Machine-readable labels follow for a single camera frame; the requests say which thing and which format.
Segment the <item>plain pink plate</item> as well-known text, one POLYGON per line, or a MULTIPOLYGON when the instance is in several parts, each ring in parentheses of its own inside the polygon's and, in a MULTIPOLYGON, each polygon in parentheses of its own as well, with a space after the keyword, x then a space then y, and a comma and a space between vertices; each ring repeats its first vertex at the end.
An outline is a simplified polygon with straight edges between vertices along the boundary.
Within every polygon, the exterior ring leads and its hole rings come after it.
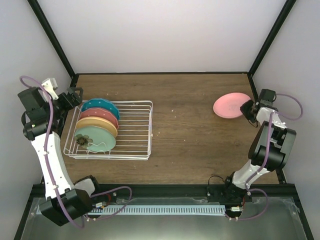
POLYGON ((213 112, 224 119, 235 119, 242 115, 240 107, 251 98, 241 92, 232 92, 218 98, 213 104, 213 112))

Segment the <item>pink polka dot plate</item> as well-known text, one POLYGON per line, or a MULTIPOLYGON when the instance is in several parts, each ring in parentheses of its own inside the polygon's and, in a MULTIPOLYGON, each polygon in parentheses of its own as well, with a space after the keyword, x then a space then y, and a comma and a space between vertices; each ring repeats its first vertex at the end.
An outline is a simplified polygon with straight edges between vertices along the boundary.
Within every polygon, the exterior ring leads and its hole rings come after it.
POLYGON ((116 116, 112 112, 110 112, 109 110, 106 110, 104 108, 101 108, 101 107, 89 108, 89 109, 83 111, 79 115, 78 119, 81 120, 86 117, 103 118, 103 119, 111 122, 116 127, 116 129, 119 128, 119 123, 118 123, 118 119, 116 118, 116 116))

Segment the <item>teal polka dot plate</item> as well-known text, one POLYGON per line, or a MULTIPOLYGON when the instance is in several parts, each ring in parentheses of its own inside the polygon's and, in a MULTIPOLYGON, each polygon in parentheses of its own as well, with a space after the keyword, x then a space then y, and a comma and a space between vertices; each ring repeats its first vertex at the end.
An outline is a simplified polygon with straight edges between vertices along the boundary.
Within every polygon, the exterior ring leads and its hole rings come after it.
POLYGON ((102 108, 111 112, 117 120, 120 119, 120 111, 119 109, 109 100, 104 98, 92 98, 83 103, 81 107, 81 112, 91 108, 102 108))

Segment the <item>orange plate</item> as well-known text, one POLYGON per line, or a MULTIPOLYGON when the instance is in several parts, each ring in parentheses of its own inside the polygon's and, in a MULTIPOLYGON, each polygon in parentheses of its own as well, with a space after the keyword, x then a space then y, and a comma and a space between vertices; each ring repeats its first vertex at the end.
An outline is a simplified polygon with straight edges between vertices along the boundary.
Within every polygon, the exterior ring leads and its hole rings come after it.
POLYGON ((77 121, 75 128, 80 129, 84 127, 99 127, 110 132, 115 138, 118 136, 118 130, 116 126, 109 120, 102 117, 88 116, 77 121))

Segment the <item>mint green flower plate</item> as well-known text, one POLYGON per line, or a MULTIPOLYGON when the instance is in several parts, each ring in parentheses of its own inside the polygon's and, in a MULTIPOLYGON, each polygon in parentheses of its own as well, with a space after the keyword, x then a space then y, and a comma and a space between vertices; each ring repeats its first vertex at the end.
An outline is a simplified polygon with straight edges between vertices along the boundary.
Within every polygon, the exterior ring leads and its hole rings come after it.
POLYGON ((74 140, 81 148, 93 153, 108 152, 116 146, 115 137, 109 131, 97 126, 77 129, 74 140))

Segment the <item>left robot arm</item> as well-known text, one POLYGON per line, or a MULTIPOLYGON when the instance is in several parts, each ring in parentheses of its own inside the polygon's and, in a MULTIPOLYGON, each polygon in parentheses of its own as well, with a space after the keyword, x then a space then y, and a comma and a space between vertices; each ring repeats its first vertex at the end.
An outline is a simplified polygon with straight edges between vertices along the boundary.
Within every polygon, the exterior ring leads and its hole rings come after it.
POLYGON ((57 95, 54 90, 42 92, 41 87, 31 87, 17 96, 25 108, 23 135, 36 151, 44 179, 45 202, 40 204, 40 212, 58 226, 74 222, 89 213, 102 196, 92 175, 71 181, 61 150, 60 125, 68 111, 82 103, 83 89, 69 87, 57 95))

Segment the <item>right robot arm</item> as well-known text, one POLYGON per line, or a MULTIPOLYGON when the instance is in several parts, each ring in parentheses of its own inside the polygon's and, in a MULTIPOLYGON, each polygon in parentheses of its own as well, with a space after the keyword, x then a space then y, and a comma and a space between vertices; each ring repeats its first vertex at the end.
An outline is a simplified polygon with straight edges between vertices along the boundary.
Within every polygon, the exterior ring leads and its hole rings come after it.
POLYGON ((262 89, 257 100, 248 100, 240 111, 251 124, 259 128, 249 151, 248 161, 239 170, 223 179, 220 190, 207 186, 207 196, 218 202, 236 204, 250 193, 252 184, 261 176, 281 170, 287 164, 297 133, 280 119, 273 106, 278 94, 262 89))

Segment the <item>black aluminium frame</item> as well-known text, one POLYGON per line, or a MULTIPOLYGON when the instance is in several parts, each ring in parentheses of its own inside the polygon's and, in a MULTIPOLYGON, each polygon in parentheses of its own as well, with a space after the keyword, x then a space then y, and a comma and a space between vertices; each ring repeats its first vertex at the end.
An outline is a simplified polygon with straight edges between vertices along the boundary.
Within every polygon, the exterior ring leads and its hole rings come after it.
POLYGON ((294 4, 284 3, 249 71, 76 73, 40 3, 30 0, 28 5, 71 78, 69 88, 83 88, 84 98, 153 103, 148 160, 64 156, 71 179, 93 175, 102 189, 129 184, 157 196, 167 187, 186 197, 210 178, 238 170, 247 161, 249 142, 257 131, 243 116, 217 116, 213 102, 233 90, 258 98, 254 74, 294 4))

